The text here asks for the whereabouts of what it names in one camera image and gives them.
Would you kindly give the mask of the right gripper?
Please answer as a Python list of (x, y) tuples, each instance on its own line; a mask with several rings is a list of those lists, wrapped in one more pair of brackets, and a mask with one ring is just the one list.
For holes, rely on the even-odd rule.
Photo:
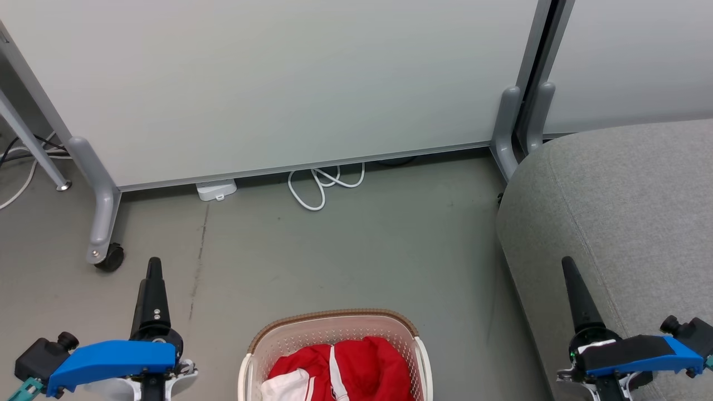
[(576, 334), (570, 341), (569, 358), (572, 365), (556, 373), (556, 383), (568, 393), (586, 390), (593, 400), (634, 400), (633, 391), (653, 381), (651, 371), (613, 373), (608, 376), (593, 376), (577, 362), (577, 357), (589, 348), (602, 347), (622, 340), (621, 336), (606, 329), (593, 297), (586, 286), (574, 259), (565, 256), (561, 260), (572, 321)]

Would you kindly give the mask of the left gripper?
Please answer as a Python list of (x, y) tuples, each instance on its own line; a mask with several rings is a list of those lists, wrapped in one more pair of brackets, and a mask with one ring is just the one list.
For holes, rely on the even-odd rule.
[[(154, 327), (140, 329), (144, 315), (145, 325)], [(160, 257), (151, 257), (146, 279), (141, 280), (136, 300), (130, 340), (168, 343), (176, 348), (176, 365), (163, 375), (142, 373), (120, 376), (84, 385), (84, 390), (96, 393), (105, 400), (171, 400), (172, 396), (188, 390), (197, 380), (196, 364), (180, 357), (183, 353), (183, 338), (171, 328), (167, 290)]]

